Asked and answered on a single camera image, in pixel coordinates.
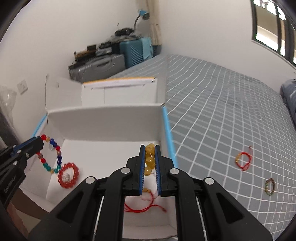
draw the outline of window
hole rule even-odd
[[[251,0],[253,40],[296,66],[296,30],[275,1]]]

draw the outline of beige curtain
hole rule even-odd
[[[153,45],[161,45],[161,33],[159,27],[159,2],[158,0],[140,0],[141,9],[150,13],[150,37]]]

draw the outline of gray suitcase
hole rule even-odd
[[[87,61],[84,65],[69,71],[70,78],[78,82],[109,78],[125,70],[123,54],[100,56]]]

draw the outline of suitcase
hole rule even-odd
[[[70,78],[78,82],[101,80],[125,70],[124,56],[112,54],[95,57],[81,66],[70,69]]]
[[[126,68],[144,61],[142,41],[139,39],[120,42],[119,49],[124,54]]]

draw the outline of light blue cloth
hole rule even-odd
[[[151,38],[145,37],[140,38],[142,41],[143,46],[143,59],[148,60],[153,57],[153,47],[152,47],[152,41]]]

